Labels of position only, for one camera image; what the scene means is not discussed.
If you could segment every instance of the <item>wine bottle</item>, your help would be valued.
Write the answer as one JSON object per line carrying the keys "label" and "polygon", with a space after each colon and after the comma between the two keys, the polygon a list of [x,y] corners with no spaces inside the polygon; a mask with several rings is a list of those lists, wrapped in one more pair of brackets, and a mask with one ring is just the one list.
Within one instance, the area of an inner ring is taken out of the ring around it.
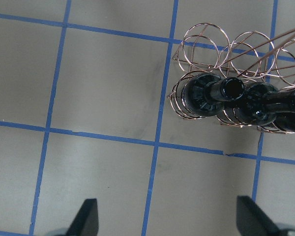
{"label": "wine bottle", "polygon": [[283,131],[295,132],[295,113],[280,113],[273,123]]}
{"label": "wine bottle", "polygon": [[272,84],[254,82],[246,86],[240,100],[226,106],[227,115],[244,124],[267,125],[276,119],[277,113],[295,113],[295,90],[279,91]]}
{"label": "wine bottle", "polygon": [[181,97],[187,110],[199,116],[210,117],[223,111],[225,101],[237,100],[243,93],[244,84],[240,79],[222,79],[212,73],[203,73],[186,83]]}

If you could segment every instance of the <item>floor tile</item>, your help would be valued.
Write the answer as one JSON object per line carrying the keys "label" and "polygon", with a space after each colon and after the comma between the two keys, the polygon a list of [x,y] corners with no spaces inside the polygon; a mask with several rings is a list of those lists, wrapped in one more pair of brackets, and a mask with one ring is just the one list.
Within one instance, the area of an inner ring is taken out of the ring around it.
{"label": "floor tile", "polygon": [[257,204],[276,224],[295,227],[295,165],[261,162]]}
{"label": "floor tile", "polygon": [[0,19],[0,120],[45,126],[61,28]]}
{"label": "floor tile", "polygon": [[173,5],[173,0],[75,0],[72,1],[69,22],[169,37]]}
{"label": "floor tile", "polygon": [[166,50],[68,29],[52,127],[154,141]]}
{"label": "floor tile", "polygon": [[295,160],[295,134],[265,134],[262,155]]}
{"label": "floor tile", "polygon": [[251,195],[255,161],[161,148],[147,235],[236,235],[236,197]]}
{"label": "floor tile", "polygon": [[66,0],[0,0],[0,14],[63,21]]}
{"label": "floor tile", "polygon": [[97,198],[99,236],[139,235],[152,153],[151,146],[51,134],[35,234],[65,233],[84,199]]}
{"label": "floor tile", "polygon": [[29,231],[43,136],[0,126],[0,231]]}

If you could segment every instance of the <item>bottle neck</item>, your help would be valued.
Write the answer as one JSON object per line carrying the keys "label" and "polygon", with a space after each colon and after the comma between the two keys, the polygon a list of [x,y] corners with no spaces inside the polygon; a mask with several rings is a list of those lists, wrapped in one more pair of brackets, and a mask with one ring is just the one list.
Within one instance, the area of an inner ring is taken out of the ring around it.
{"label": "bottle neck", "polygon": [[262,100],[263,106],[269,112],[295,113],[295,90],[283,92],[269,92]]}
{"label": "bottle neck", "polygon": [[229,77],[218,82],[209,83],[205,88],[208,100],[213,101],[234,101],[244,93],[243,82],[235,77]]}

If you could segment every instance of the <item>gray floor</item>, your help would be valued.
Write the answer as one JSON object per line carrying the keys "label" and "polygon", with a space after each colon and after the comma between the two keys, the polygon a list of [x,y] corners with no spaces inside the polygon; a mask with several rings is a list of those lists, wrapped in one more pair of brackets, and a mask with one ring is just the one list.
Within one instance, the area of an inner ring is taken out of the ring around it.
{"label": "gray floor", "polygon": [[100,236],[236,236],[237,195],[295,226],[295,134],[258,144],[165,100],[201,22],[270,36],[295,1],[0,0],[0,235],[63,234],[85,198]]}

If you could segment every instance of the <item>blue tape grid line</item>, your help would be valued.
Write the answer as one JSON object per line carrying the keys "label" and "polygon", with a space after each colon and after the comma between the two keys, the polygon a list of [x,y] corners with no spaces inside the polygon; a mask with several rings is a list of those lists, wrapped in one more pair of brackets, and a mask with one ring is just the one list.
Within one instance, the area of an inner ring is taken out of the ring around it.
{"label": "blue tape grid line", "polygon": [[71,7],[71,0],[67,0],[64,18],[63,18],[63,27],[61,29],[61,35],[60,35],[60,41],[59,41],[59,48],[58,48],[56,66],[55,66],[53,85],[52,85],[52,90],[51,90],[51,94],[50,94],[50,101],[49,101],[48,114],[47,114],[47,120],[46,120],[46,129],[45,129],[45,134],[44,134],[44,141],[43,141],[43,146],[42,146],[42,151],[41,151],[41,157],[40,157],[40,163],[39,163],[39,169],[38,169],[38,175],[37,175],[37,182],[36,182],[36,188],[35,188],[35,196],[34,196],[33,208],[32,208],[31,219],[30,219],[31,223],[29,226],[29,235],[34,234],[37,208],[38,208],[38,202],[39,202],[40,186],[42,183],[43,170],[44,170],[45,158],[46,158],[46,152],[47,152],[47,144],[48,144],[49,132],[50,132],[50,126],[51,126],[51,119],[52,119],[54,101],[55,101],[56,90],[57,90],[57,82],[58,82],[58,78],[59,78],[59,71],[60,71],[60,65],[61,65],[61,59],[62,59],[64,39],[65,39],[65,35],[66,35],[66,24],[68,23],[70,7]]}
{"label": "blue tape grid line", "polygon": [[[275,10],[272,15],[272,22],[273,17],[276,16],[277,12],[277,0],[274,1],[273,9]],[[104,28],[98,28],[98,27],[92,27],[92,26],[83,26],[78,24],[71,24],[71,23],[64,23],[64,22],[57,22],[57,21],[47,21],[47,20],[41,20],[36,18],[30,18],[30,17],[21,17],[21,16],[13,16],[13,15],[7,15],[7,14],[0,14],[0,18],[2,19],[8,19],[8,20],[16,20],[16,21],[23,21],[23,22],[29,22],[29,23],[36,23],[36,24],[43,24],[43,25],[49,25],[49,26],[55,26],[55,27],[67,27],[72,29],[78,29],[78,30],[87,30],[92,32],[99,32],[99,33],[107,33],[112,35],[119,35],[119,36],[125,36],[125,37],[132,37],[132,38],[139,38],[139,39],[145,39],[145,40],[151,40],[151,41],[157,41],[157,42],[165,42],[165,43],[173,43],[173,44],[180,44],[181,40],[174,39],[174,38],[166,38],[166,37],[158,37],[158,36],[151,36],[146,34],[139,34],[139,33],[131,33],[131,32],[125,32],[120,30],[113,30],[113,29],[104,29]],[[205,43],[197,43],[196,46],[202,47],[202,48],[208,48],[208,49],[215,49],[215,47],[211,44],[205,44]],[[222,50],[223,46],[217,46],[219,50]],[[242,53],[243,50],[236,49],[234,50],[235,53]],[[286,56],[278,56],[278,59],[285,60],[285,61],[291,61],[294,62],[294,59],[291,57]]]}
{"label": "blue tape grid line", "polygon": [[29,236],[29,235],[0,231],[0,236]]}
{"label": "blue tape grid line", "polygon": [[262,147],[264,144],[264,133],[260,133],[260,138],[258,142],[258,151],[256,157],[256,167],[255,167],[255,175],[254,175],[254,182],[252,186],[252,200],[256,201],[257,198],[257,190],[258,190],[258,182],[259,182],[259,173],[260,173],[260,158],[262,155]]}
{"label": "blue tape grid line", "polygon": [[[6,121],[0,121],[0,126],[45,132],[44,127],[12,123],[12,122],[6,122]],[[95,134],[95,133],[88,133],[88,132],[74,132],[72,130],[58,129],[58,128],[50,128],[49,132],[56,133],[56,134],[63,134],[63,135],[72,135],[72,136],[78,136],[78,137],[86,137],[86,138],[93,138],[93,139],[102,139],[102,140],[109,140],[109,141],[116,141],[116,142],[154,146],[154,141],[125,138],[120,136]],[[223,153],[222,150],[214,150],[214,149],[208,149],[204,147],[194,147],[194,146],[186,146],[186,145],[180,145],[180,144],[169,144],[169,143],[163,143],[163,142],[159,142],[158,146],[162,148],[202,152],[202,153],[209,153],[209,154],[215,154],[215,155],[225,155],[225,156],[239,157],[239,158],[245,158],[245,159],[253,159],[253,160],[257,159],[257,156],[253,154],[246,154],[246,153],[225,154]],[[295,165],[295,160],[292,160],[292,159],[282,159],[282,158],[275,158],[275,157],[269,157],[269,156],[261,156],[260,160]]]}
{"label": "blue tape grid line", "polygon": [[[174,38],[176,19],[177,19],[177,11],[178,11],[178,0],[174,0],[172,22],[171,22],[171,29],[170,29],[170,39]],[[143,217],[141,236],[146,235],[147,227],[148,227],[148,216],[149,216],[149,209],[150,209],[152,192],[153,192],[154,175],[155,175],[155,169],[156,169],[159,141],[160,141],[160,135],[161,135],[161,126],[162,126],[162,119],[163,119],[163,109],[164,109],[164,103],[165,103],[165,98],[166,98],[167,79],[168,79],[171,58],[172,58],[172,48],[173,48],[173,43],[170,42],[167,47],[162,91],[161,91],[161,97],[160,97],[159,109],[158,109],[155,144],[154,144],[154,150],[153,150],[151,171],[150,171],[150,175],[149,175],[147,200],[146,200],[146,207],[145,207],[145,212],[144,212],[144,217]]]}
{"label": "blue tape grid line", "polygon": [[[272,20],[271,20],[271,32],[270,38],[275,37],[275,25],[276,25],[276,17],[277,17],[277,8],[278,8],[278,0],[273,1],[273,8],[272,8]],[[273,55],[270,56],[268,64],[266,65],[267,69],[272,64],[274,60]],[[266,81],[270,82],[270,77],[266,77]],[[261,165],[261,156],[262,156],[262,147],[264,143],[264,134],[260,134],[260,139],[258,143],[258,152],[257,152],[257,159],[256,159],[256,167],[255,167],[255,175],[254,175],[254,183],[252,188],[252,200],[256,201],[257,199],[257,191],[258,191],[258,183],[259,183],[259,174],[260,174],[260,165]]]}

